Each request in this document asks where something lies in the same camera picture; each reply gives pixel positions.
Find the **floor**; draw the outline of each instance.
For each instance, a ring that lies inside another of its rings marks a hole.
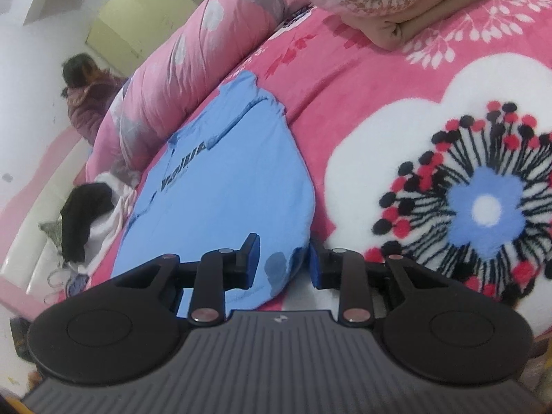
[[[0,305],[0,388],[22,396],[27,392],[27,374],[34,366],[16,355],[9,320],[13,313]]]

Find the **pink wall trim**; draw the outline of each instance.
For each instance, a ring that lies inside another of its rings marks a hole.
[[[0,225],[2,226],[0,263],[6,259],[21,224],[40,192],[80,139],[81,136],[72,127],[61,132],[46,148],[46,152],[42,156],[37,171],[30,182],[6,204],[6,207],[0,213]],[[29,320],[33,320],[48,307],[27,295],[23,289],[1,277],[0,303],[7,309]]]
[[[0,303],[16,315],[33,321],[42,313],[48,305],[40,303],[35,298],[27,295],[24,290],[0,278]]]
[[[6,259],[9,248],[38,195],[80,139],[81,136],[72,127],[61,132],[46,149],[31,181],[0,212],[0,263]]]

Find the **metal rivet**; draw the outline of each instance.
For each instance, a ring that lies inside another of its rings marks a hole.
[[[343,318],[347,322],[354,322],[354,323],[366,322],[371,317],[372,315],[370,314],[370,312],[362,308],[350,308],[350,309],[346,309],[343,312]]]
[[[198,308],[192,312],[191,318],[195,322],[213,322],[219,318],[219,312],[213,308]]]

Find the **ribbed rubber pad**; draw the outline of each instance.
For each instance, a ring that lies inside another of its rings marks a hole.
[[[24,400],[35,414],[528,414],[515,382],[452,388],[395,365],[369,331],[329,312],[235,312],[195,330],[163,368],[109,388],[54,380]]]

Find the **bed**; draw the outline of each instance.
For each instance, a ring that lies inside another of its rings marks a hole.
[[[90,146],[73,128],[64,130],[46,149],[31,181],[0,214],[0,303],[25,318],[34,319],[57,301],[59,289],[49,276],[59,257],[39,225],[56,220],[74,186],[85,182],[89,153]]]
[[[274,32],[295,9],[283,0],[200,6],[114,101],[87,179],[109,171],[141,191],[174,132],[205,112],[219,84],[250,71],[285,107],[315,192],[314,235],[373,262],[407,254],[511,305],[544,337],[552,0],[484,0],[393,53],[318,8]],[[111,277],[124,241],[92,285]],[[335,309],[335,293],[294,276],[264,309]]]

